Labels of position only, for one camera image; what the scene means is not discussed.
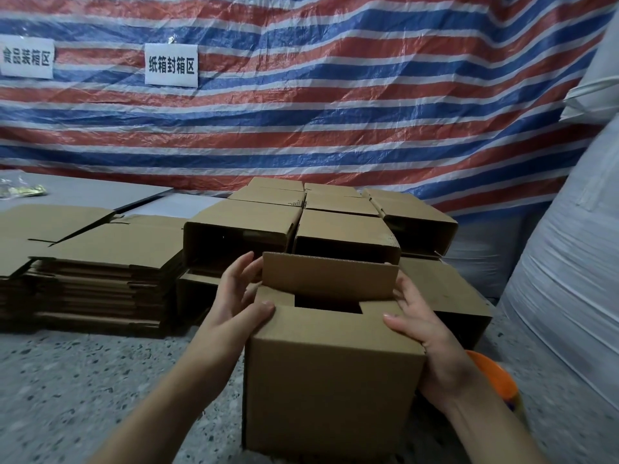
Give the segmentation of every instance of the hand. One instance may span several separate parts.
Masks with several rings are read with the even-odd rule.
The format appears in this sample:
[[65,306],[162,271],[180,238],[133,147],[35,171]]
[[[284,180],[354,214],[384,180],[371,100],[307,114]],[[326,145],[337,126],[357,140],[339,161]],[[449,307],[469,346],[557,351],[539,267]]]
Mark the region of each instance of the hand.
[[385,314],[384,323],[425,347],[427,361],[419,390],[432,405],[446,415],[469,391],[490,387],[456,337],[402,271],[396,279],[394,296],[404,315]]
[[239,257],[221,276],[211,311],[177,363],[197,382],[205,408],[223,390],[252,332],[275,309],[271,302],[254,303],[262,272],[262,257]]

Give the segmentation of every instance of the striped tarp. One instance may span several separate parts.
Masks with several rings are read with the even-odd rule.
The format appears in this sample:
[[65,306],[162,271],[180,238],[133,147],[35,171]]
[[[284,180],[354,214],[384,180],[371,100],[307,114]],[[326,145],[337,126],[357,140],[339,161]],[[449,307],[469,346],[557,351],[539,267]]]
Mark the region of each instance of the striped tarp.
[[[0,77],[0,165],[222,192],[413,192],[461,221],[548,202],[598,129],[559,124],[616,0],[0,0],[53,80]],[[199,89],[143,44],[199,45]]]

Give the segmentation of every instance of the speckled floor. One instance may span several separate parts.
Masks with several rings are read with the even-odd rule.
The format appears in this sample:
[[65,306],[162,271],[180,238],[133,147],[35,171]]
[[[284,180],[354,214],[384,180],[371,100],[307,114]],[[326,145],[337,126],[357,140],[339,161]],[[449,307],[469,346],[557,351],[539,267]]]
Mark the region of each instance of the speckled floor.
[[[83,462],[148,394],[189,339],[1,334],[0,462]],[[613,409],[503,313],[496,313],[479,350],[516,378],[532,432],[553,462],[619,463],[619,421]],[[242,388],[239,362],[174,462],[271,461],[240,448]],[[423,401],[414,405],[403,438],[393,462],[468,462],[449,424]]]

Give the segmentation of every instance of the forearm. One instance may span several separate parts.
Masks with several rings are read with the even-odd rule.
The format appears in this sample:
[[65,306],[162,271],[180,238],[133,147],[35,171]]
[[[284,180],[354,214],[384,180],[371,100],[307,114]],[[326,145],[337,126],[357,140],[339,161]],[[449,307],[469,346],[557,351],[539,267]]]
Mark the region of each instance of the forearm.
[[191,371],[177,364],[123,421],[89,464],[171,463],[207,404]]
[[473,464],[548,464],[535,440],[484,383],[454,402],[447,418]]

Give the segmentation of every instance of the sign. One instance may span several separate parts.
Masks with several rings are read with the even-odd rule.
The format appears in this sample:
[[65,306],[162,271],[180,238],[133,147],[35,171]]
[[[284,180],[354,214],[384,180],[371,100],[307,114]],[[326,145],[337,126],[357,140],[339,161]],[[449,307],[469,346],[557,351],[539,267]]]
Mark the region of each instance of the sign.
[[197,88],[197,46],[146,44],[144,83]]
[[39,37],[0,36],[0,73],[8,77],[54,77],[54,41]]

